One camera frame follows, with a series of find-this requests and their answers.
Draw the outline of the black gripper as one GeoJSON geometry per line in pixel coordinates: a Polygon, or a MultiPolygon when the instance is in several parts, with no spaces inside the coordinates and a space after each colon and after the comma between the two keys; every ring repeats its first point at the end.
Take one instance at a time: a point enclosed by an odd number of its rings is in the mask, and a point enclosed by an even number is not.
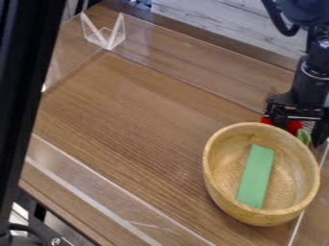
{"type": "Polygon", "coordinates": [[[329,92],[298,94],[289,90],[266,98],[263,117],[274,121],[281,129],[287,128],[289,120],[317,121],[313,126],[313,146],[318,147],[329,138],[329,92]]]}

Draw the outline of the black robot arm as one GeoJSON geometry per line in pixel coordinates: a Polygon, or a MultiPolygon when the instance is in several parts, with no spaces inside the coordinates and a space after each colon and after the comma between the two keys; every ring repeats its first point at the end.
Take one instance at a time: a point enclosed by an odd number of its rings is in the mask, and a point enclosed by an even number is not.
{"type": "Polygon", "coordinates": [[[261,0],[279,33],[294,37],[305,29],[306,51],[290,89],[266,98],[263,117],[287,129],[312,121],[314,147],[329,138],[329,0],[261,0]]]}

